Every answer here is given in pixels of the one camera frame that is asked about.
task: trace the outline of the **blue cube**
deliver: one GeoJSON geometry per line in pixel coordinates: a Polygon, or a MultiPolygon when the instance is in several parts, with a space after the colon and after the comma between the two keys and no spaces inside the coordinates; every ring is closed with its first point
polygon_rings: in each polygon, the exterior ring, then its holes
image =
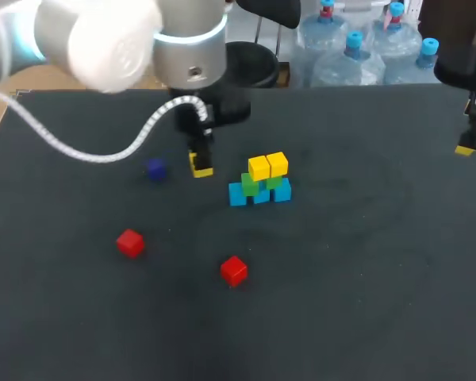
{"type": "Polygon", "coordinates": [[[162,159],[150,159],[146,166],[148,177],[153,181],[164,180],[167,177],[166,164],[162,159]]]}
{"type": "Polygon", "coordinates": [[[241,183],[229,184],[229,205],[230,206],[246,206],[247,198],[244,195],[244,189],[241,183]]]}
{"type": "Polygon", "coordinates": [[[270,202],[270,191],[268,189],[260,190],[259,194],[254,196],[255,204],[262,204],[263,202],[270,202]]]}
{"type": "Polygon", "coordinates": [[[291,200],[291,184],[288,178],[282,179],[282,185],[276,187],[274,190],[275,202],[284,202],[291,200]]]}

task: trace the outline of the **black chair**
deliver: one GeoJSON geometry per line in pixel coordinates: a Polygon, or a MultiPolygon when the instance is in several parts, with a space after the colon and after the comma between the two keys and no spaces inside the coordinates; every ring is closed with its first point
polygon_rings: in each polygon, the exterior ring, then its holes
{"type": "Polygon", "coordinates": [[[239,0],[236,3],[258,15],[259,21],[253,43],[238,41],[226,44],[228,68],[225,80],[238,87],[275,87],[280,73],[278,54],[282,27],[297,28],[301,17],[300,0],[239,0]],[[278,23],[275,54],[258,44],[263,17],[278,23]]]}

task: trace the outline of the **block tower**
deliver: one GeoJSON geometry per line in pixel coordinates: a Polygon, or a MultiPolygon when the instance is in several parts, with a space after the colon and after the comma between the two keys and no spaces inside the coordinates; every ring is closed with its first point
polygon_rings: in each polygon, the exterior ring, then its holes
{"type": "Polygon", "coordinates": [[[291,200],[291,184],[287,177],[289,162],[282,152],[248,160],[248,172],[241,175],[241,183],[229,184],[229,204],[246,206],[247,199],[261,204],[291,200]]]}

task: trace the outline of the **water bottle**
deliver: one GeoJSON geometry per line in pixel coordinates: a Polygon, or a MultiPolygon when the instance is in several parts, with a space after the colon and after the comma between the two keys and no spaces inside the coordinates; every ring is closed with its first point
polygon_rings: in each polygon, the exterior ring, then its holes
{"type": "Polygon", "coordinates": [[[417,55],[421,48],[421,35],[417,26],[403,22],[404,4],[390,4],[391,22],[384,28],[384,21],[374,22],[374,50],[386,66],[405,56],[417,55]]]}
{"type": "Polygon", "coordinates": [[[399,85],[402,83],[439,83],[434,75],[439,41],[425,38],[421,45],[421,53],[407,57],[386,68],[385,84],[399,85]]]}
{"type": "Polygon", "coordinates": [[[382,84],[386,66],[379,54],[363,50],[362,43],[361,32],[349,32],[343,51],[316,62],[311,87],[382,84]]]}
{"type": "Polygon", "coordinates": [[[344,48],[346,33],[343,18],[335,16],[334,0],[321,0],[319,14],[308,16],[297,31],[293,67],[295,81],[307,87],[316,60],[333,49],[344,48]]]}

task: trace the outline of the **yellow cube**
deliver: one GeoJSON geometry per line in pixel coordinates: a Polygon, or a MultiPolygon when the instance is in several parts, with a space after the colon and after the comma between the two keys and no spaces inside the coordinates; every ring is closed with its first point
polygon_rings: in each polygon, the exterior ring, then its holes
{"type": "Polygon", "coordinates": [[[196,179],[213,176],[213,168],[200,169],[196,171],[196,168],[194,166],[195,157],[196,157],[196,153],[189,152],[189,161],[190,161],[190,169],[192,170],[192,176],[196,179]]]}
{"type": "Polygon", "coordinates": [[[270,178],[270,164],[266,156],[253,157],[248,160],[248,173],[254,181],[270,178]]]}
{"type": "Polygon", "coordinates": [[[267,160],[271,167],[270,177],[287,175],[289,161],[287,161],[283,152],[272,153],[271,155],[267,156],[267,160]]]}
{"type": "Polygon", "coordinates": [[[471,156],[474,152],[475,150],[472,148],[462,147],[461,145],[458,145],[455,149],[455,153],[462,156],[471,156]]]}

